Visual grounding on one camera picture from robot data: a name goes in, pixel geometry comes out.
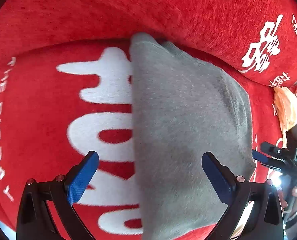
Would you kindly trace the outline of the grey knit sweater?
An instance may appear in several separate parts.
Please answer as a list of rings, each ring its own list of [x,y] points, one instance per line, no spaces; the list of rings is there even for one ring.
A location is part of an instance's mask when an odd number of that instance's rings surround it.
[[[244,88],[211,63],[148,34],[131,39],[132,118],[143,239],[175,239],[225,211],[201,160],[211,152],[250,178],[253,131]]]

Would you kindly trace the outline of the orange cloth item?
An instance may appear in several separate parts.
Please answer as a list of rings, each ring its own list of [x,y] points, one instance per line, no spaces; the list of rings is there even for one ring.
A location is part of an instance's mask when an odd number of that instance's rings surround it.
[[[282,147],[286,148],[286,133],[297,125],[297,97],[287,87],[274,87],[274,92],[274,104],[282,132]]]

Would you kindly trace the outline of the red wedding bed blanket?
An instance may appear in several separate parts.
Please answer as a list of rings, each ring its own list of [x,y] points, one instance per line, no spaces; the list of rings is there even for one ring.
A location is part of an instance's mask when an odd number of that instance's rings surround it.
[[[6,0],[0,9],[0,220],[25,180],[101,164],[75,209],[98,239],[141,239],[131,36],[169,40],[249,94],[252,142],[282,141],[275,86],[297,84],[294,0]]]

